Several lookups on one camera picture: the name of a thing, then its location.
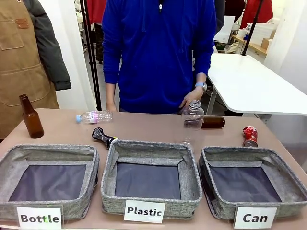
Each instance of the fabric basket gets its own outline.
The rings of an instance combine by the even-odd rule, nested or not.
[[[84,218],[98,166],[92,146],[11,148],[0,161],[0,220],[17,221],[16,207],[62,207],[64,220]]]
[[[276,217],[299,214],[307,190],[270,149],[205,147],[198,170],[212,214],[234,219],[236,207],[277,207]]]
[[[164,218],[192,218],[202,189],[191,148],[185,144],[113,141],[101,195],[107,213],[124,214],[126,200],[137,200],[165,203]]]

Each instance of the hoodie zipper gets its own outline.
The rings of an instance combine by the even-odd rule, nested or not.
[[[159,12],[162,12],[164,0],[159,0]]]

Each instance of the blue bottle cap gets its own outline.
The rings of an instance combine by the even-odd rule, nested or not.
[[[76,115],[76,122],[80,123],[82,120],[81,116],[80,115]]]

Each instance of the wooden shelf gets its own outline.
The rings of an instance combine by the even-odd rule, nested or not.
[[[245,40],[243,40],[242,37],[238,37],[237,35],[231,35],[235,40],[239,41],[239,42],[246,42]],[[264,55],[267,55],[267,50],[262,48],[261,46],[257,45],[257,44],[253,44],[253,43],[250,43],[248,47],[251,47],[253,49],[255,49],[256,51],[264,54]]]

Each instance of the paper sign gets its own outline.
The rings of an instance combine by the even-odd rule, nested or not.
[[[61,208],[17,207],[21,229],[47,230],[61,229]]]
[[[239,207],[234,228],[270,229],[276,210],[276,207]]]
[[[162,223],[165,204],[126,200],[124,220]]]

